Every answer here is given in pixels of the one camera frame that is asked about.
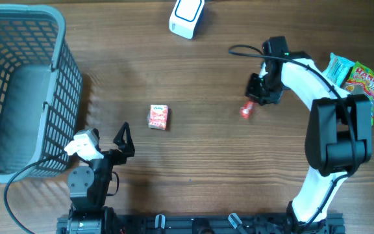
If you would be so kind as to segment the small red white box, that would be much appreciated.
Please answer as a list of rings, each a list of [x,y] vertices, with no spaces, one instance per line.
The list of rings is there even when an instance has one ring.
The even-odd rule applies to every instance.
[[[167,105],[151,105],[148,114],[148,127],[166,130],[169,109]]]

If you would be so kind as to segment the light blue snack packet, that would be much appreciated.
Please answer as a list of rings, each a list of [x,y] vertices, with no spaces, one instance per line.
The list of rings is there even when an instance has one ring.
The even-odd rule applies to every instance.
[[[331,53],[329,65],[323,71],[323,75],[337,86],[341,86],[354,65],[353,61]]]

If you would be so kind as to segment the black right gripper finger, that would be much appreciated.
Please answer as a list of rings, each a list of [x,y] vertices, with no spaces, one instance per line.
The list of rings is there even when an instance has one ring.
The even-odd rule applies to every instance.
[[[273,94],[269,96],[258,96],[256,97],[256,103],[260,106],[268,104],[277,104],[280,101],[280,96],[278,94]]]
[[[246,97],[260,98],[264,94],[263,78],[259,74],[252,73],[245,88]]]

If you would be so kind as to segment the green Haribo candy bag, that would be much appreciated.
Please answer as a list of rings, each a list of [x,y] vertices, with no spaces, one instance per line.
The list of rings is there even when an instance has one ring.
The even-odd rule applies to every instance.
[[[355,62],[343,84],[343,89],[352,95],[364,94],[371,103],[371,124],[374,122],[374,72],[359,62]]]

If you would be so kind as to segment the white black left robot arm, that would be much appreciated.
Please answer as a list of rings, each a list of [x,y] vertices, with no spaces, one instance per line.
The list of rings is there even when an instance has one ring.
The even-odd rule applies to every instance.
[[[99,131],[82,130],[73,136],[65,147],[68,155],[77,154],[86,166],[78,166],[68,176],[71,207],[68,216],[59,218],[57,233],[125,233],[125,225],[114,212],[105,206],[109,184],[116,165],[125,164],[135,154],[130,127],[125,122],[113,139],[116,149],[101,151]]]

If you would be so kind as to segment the red Nescafe coffee stick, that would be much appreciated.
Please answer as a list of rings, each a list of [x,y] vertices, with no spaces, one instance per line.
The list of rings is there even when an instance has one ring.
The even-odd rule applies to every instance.
[[[256,103],[254,101],[247,101],[243,107],[240,108],[240,115],[244,119],[249,119],[256,107]]]

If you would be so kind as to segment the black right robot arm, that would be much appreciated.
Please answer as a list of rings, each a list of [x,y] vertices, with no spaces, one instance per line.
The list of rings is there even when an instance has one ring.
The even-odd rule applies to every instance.
[[[305,138],[309,169],[288,206],[284,228],[313,233],[325,225],[338,188],[371,158],[371,104],[365,95],[336,86],[304,51],[289,51],[284,36],[269,38],[252,56],[263,60],[245,90],[252,102],[278,104],[289,89],[310,112]]]

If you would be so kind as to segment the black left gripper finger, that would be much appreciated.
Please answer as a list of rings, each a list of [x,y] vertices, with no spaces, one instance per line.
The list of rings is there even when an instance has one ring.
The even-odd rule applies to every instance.
[[[96,128],[92,128],[90,129],[90,133],[92,135],[91,141],[93,143],[93,146],[95,147],[95,149],[99,150],[99,131]]]
[[[113,139],[113,143],[125,156],[134,156],[135,147],[132,141],[130,125],[128,122],[125,122],[121,126],[120,130]]]

